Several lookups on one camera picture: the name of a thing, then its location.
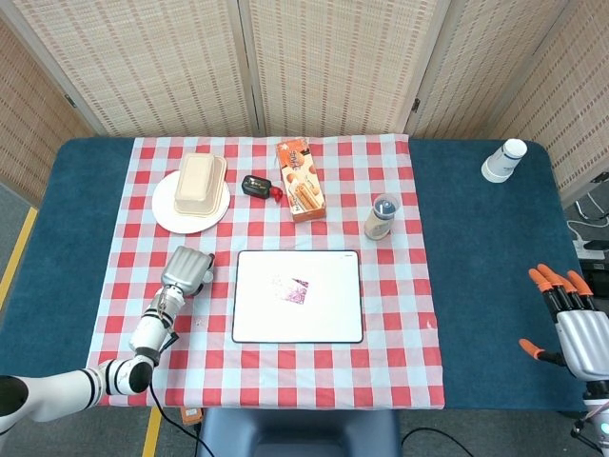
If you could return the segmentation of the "silver black-fingered left robot hand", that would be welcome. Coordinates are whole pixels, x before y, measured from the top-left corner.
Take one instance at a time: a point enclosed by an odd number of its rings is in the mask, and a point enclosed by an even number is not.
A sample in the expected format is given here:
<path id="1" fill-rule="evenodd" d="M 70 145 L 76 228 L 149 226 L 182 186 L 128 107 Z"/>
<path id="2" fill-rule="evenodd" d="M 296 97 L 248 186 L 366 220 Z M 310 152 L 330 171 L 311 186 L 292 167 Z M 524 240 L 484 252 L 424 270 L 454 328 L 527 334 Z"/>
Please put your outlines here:
<path id="1" fill-rule="evenodd" d="M 185 297 L 198 295 L 213 281 L 215 255 L 194 248 L 178 247 L 165 266 L 161 284 L 178 288 Z"/>

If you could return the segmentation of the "silver orange-tipped right robot hand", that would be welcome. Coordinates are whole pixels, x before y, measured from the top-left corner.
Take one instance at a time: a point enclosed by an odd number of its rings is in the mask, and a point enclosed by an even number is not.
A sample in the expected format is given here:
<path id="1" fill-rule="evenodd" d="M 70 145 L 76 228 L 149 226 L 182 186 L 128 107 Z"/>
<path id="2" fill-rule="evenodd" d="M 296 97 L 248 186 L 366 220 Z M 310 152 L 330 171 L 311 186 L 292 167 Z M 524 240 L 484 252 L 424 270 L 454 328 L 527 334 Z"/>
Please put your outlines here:
<path id="1" fill-rule="evenodd" d="M 550 352 L 524 338 L 519 339 L 521 349 L 538 361 L 568 368 L 583 382 L 607 381 L 608 316 L 597 309 L 588 284 L 573 270 L 563 277 L 545 264 L 528 274 L 548 308 L 560 351 Z"/>

